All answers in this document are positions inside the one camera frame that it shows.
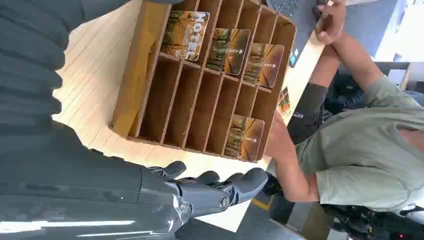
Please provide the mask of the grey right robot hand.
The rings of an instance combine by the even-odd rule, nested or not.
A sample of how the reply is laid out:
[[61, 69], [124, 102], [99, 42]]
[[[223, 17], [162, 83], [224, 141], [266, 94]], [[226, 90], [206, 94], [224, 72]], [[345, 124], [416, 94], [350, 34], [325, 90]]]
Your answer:
[[261, 168], [220, 181], [208, 171], [179, 178], [185, 164], [145, 167], [82, 145], [69, 127], [0, 127], [3, 240], [162, 240], [192, 218], [251, 200]]

